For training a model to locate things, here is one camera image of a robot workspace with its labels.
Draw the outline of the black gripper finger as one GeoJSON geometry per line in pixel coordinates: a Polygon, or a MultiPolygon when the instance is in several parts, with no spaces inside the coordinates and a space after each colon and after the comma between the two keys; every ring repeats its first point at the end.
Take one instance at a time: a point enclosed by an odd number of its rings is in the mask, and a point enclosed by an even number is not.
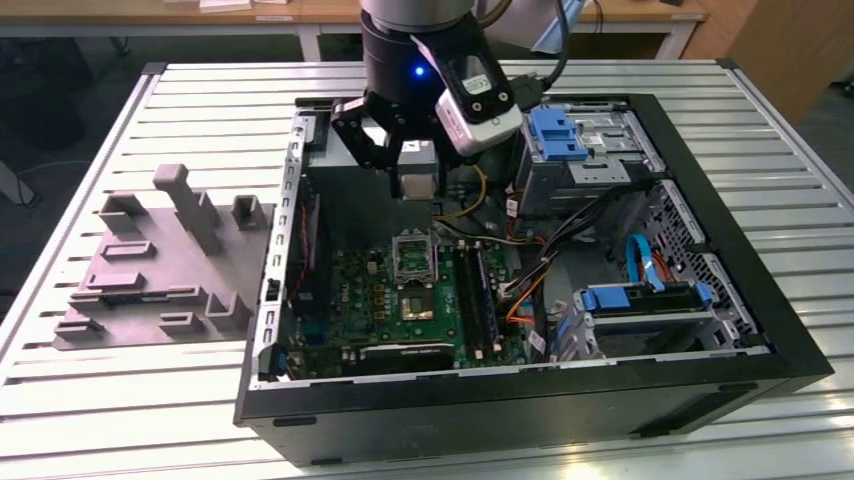
{"type": "Polygon", "coordinates": [[[399,156],[404,123],[399,106],[383,97],[340,98],[332,103],[331,125],[359,166],[383,171],[389,179],[389,194],[401,198],[399,156]],[[383,144],[368,135],[363,120],[369,118],[385,132],[383,144]]]}
{"type": "Polygon", "coordinates": [[[435,190],[435,197],[443,198],[447,193],[448,174],[456,169],[460,164],[460,155],[453,148],[439,148],[436,150],[436,163],[437,163],[437,185],[435,190]]]}

